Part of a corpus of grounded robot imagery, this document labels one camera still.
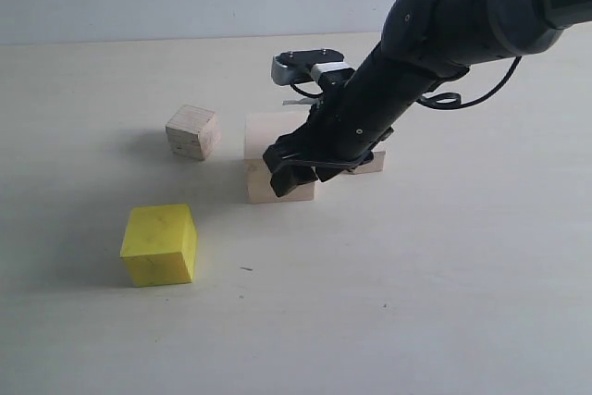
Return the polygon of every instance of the white table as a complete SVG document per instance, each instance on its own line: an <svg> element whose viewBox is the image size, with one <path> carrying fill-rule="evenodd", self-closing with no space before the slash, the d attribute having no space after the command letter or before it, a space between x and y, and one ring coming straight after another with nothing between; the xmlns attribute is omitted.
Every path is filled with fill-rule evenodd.
<svg viewBox="0 0 592 395"><path fill-rule="evenodd" d="M271 57L357 65L377 37L0 47L0 392L589 395L589 27L486 105L413 107L384 173L245 203L245 115L294 98ZM449 87L471 99L508 65ZM220 115L203 164L168 150L185 103ZM173 203L197 279L131 288L129 211Z"/></svg>

